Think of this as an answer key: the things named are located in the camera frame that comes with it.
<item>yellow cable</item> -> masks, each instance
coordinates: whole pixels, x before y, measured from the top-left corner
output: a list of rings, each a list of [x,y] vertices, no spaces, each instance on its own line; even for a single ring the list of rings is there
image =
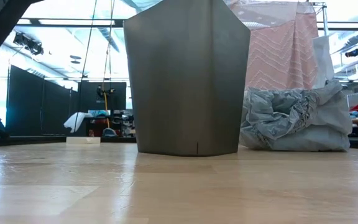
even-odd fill
[[[104,93],[104,105],[106,107],[106,115],[108,114],[108,110],[107,110],[107,96],[106,96],[106,92],[103,92]],[[110,128],[110,120],[109,118],[107,118],[107,127]]]

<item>zigzag pattern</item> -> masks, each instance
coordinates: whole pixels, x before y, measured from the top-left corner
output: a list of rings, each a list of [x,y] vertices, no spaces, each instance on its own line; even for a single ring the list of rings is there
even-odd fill
[[[313,41],[316,14],[296,14],[278,27],[251,30],[246,86],[311,89],[317,75]]]

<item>pink patterned fabric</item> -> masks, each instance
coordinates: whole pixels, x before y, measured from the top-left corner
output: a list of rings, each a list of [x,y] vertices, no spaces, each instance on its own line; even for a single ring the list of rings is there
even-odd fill
[[[317,76],[314,13],[296,13],[277,27],[251,30],[246,86],[263,90],[312,89]]]

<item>black partition wall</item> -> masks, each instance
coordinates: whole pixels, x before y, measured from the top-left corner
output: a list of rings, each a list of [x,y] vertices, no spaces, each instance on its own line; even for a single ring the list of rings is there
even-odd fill
[[[66,135],[64,122],[77,111],[78,93],[12,66],[6,106],[11,136]]]

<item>wooden floor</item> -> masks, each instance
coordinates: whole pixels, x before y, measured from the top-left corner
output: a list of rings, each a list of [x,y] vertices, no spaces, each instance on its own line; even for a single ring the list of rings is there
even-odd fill
[[[0,223],[358,223],[358,149],[208,158],[0,147]]]

